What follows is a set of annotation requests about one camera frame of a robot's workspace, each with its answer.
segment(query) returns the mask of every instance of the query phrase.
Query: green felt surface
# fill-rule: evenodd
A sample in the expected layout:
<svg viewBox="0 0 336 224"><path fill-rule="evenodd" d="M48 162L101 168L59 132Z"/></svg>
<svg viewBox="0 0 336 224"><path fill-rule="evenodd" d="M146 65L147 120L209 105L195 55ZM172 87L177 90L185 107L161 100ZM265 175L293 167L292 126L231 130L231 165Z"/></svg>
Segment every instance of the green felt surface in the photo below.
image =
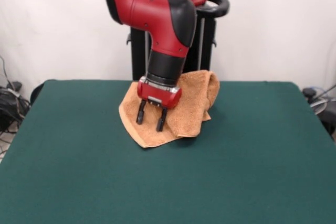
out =
<svg viewBox="0 0 336 224"><path fill-rule="evenodd" d="M46 83L0 164L0 223L336 223L336 150L295 85L222 82L198 138L143 150L129 84Z"/></svg>

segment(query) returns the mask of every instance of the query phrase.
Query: metal rod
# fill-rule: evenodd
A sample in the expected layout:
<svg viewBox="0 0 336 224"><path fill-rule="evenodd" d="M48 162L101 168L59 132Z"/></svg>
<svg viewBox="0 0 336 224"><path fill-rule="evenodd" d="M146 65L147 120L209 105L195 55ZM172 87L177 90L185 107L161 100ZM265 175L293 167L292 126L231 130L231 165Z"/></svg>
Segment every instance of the metal rod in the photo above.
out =
<svg viewBox="0 0 336 224"><path fill-rule="evenodd" d="M146 31L145 32L145 64L146 64L146 73L148 72L148 62L149 62L150 47L151 47L151 45L149 45L149 33Z"/></svg>
<svg viewBox="0 0 336 224"><path fill-rule="evenodd" d="M205 27L205 19L201 19L201 28L199 31L199 46L198 46L198 66L197 69L201 69L201 62L202 62L202 51L203 51L203 39L204 39L204 27Z"/></svg>

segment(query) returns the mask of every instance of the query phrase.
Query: orange towel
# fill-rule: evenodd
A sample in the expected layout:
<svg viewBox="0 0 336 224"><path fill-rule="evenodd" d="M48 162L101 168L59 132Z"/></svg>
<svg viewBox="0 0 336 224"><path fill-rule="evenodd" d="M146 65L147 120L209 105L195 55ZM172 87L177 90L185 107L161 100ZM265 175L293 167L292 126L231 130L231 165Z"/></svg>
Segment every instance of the orange towel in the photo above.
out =
<svg viewBox="0 0 336 224"><path fill-rule="evenodd" d="M202 123L211 120L208 113L219 92L219 80L207 70L181 75L178 86L182 97L178 105L168 110L162 132L156 131L162 109L146 104L142 125L136 123L141 99L137 95L137 82L133 82L119 106L121 121L131 137L143 148L158 147L183 137L196 137Z"/></svg>

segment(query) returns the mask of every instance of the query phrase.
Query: robot pedestal handle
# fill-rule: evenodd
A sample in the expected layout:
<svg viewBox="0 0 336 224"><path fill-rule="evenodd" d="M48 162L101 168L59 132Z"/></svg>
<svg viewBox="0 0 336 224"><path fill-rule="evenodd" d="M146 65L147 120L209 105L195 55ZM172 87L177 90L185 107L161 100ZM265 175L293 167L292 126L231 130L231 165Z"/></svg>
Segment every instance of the robot pedestal handle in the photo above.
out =
<svg viewBox="0 0 336 224"><path fill-rule="evenodd" d="M229 0L208 0L217 6L202 5L197 7L197 15L201 18L219 18L225 16L230 9Z"/></svg>

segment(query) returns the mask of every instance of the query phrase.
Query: cable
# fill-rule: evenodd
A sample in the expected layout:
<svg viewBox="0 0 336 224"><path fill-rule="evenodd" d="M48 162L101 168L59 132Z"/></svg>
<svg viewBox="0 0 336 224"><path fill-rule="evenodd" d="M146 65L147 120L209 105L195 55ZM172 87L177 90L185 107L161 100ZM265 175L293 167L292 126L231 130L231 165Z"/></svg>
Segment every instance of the cable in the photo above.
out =
<svg viewBox="0 0 336 224"><path fill-rule="evenodd" d="M324 88L321 88L321 87L309 87L309 88L310 88L310 89L319 90L319 91L322 91L322 92L326 92L325 89L324 89Z"/></svg>
<svg viewBox="0 0 336 224"><path fill-rule="evenodd" d="M11 144L11 142L6 141L6 140L3 140L3 139L1 139L1 138L0 138L0 141L4 142L4 143L6 143L6 144Z"/></svg>
<svg viewBox="0 0 336 224"><path fill-rule="evenodd" d="M321 98L322 96L324 96L325 94L329 93L331 90L333 90L334 88L336 88L336 84L334 86L332 86L330 89L327 89L325 92L323 92L322 94L318 95L317 97L315 97L312 102L317 101L319 98Z"/></svg>
<svg viewBox="0 0 336 224"><path fill-rule="evenodd" d="M12 117L15 121L20 122L20 123L22 122L22 119L17 118L13 114L11 114L8 110L0 108L0 111L3 111L5 113L7 113L7 115L9 115L10 117Z"/></svg>
<svg viewBox="0 0 336 224"><path fill-rule="evenodd" d="M12 106L12 104L10 104L7 100L2 99L1 96L0 96L0 101L5 102L5 103L8 104L9 106ZM16 100L16 112L17 112L17 114L18 114L22 119L25 118L25 117L24 117L23 115L21 115L21 113L20 113L20 107L19 107L19 102L18 102L18 100Z"/></svg>
<svg viewBox="0 0 336 224"><path fill-rule="evenodd" d="M5 153L6 153L7 151L8 151L8 149L6 149L6 150L0 152L0 156L1 156L1 155L4 155L3 157L0 157L0 159L3 159L3 158L5 157Z"/></svg>
<svg viewBox="0 0 336 224"><path fill-rule="evenodd" d="M9 94L11 94L11 95L13 95L13 96L15 97L15 99L16 99L16 110L17 110L17 113L18 113L18 115L19 115L22 119L24 119L25 116L22 115L21 112L20 112L20 105L21 105L22 109L24 110L24 114L25 114L25 115L27 114L28 111L26 111L25 106L22 105L21 100L22 100L23 98L21 97L21 95L20 95L19 93L15 92L14 90L11 90L11 89L0 89L0 91L5 91L5 92L7 92L7 93L9 93Z"/></svg>
<svg viewBox="0 0 336 224"><path fill-rule="evenodd" d="M3 70L4 70L4 76L5 76L8 84L12 87L12 89L15 89L14 85L8 79L8 76L7 76L7 73L6 73L6 67L5 67L5 60L1 55L0 55L0 59L2 60L2 67L3 67Z"/></svg>

